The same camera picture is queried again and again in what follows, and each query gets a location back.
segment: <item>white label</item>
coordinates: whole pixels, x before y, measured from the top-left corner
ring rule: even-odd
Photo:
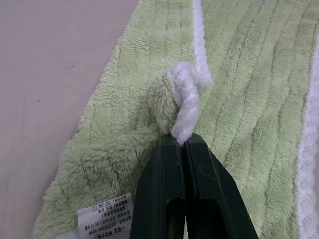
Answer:
[[[77,211],[80,239],[129,239],[133,217],[130,193]]]

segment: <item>fluffy green fabric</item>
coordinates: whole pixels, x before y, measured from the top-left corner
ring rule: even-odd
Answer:
[[[196,133],[232,174],[261,238],[297,238],[295,162],[318,0],[203,0],[214,87]]]
[[[319,1],[203,0],[203,11],[214,85],[195,132],[235,178],[258,235],[296,238],[295,161]],[[80,208],[134,194],[176,117],[163,70],[194,60],[192,21],[191,0],[141,1],[67,145],[34,238],[72,231]]]

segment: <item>clip jaw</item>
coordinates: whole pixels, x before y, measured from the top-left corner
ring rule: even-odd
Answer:
[[[197,134],[160,138],[140,176],[130,239],[257,239],[235,181]]]

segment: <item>white loop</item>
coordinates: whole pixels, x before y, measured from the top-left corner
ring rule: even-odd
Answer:
[[[171,135],[178,144],[186,142],[195,130],[199,116],[199,94],[207,86],[206,78],[190,63],[182,61],[173,67],[168,76],[175,101],[179,106],[177,120]]]

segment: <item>white surface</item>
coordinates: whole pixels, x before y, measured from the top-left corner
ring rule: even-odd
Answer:
[[[31,238],[65,144],[138,0],[0,1],[0,238]]]

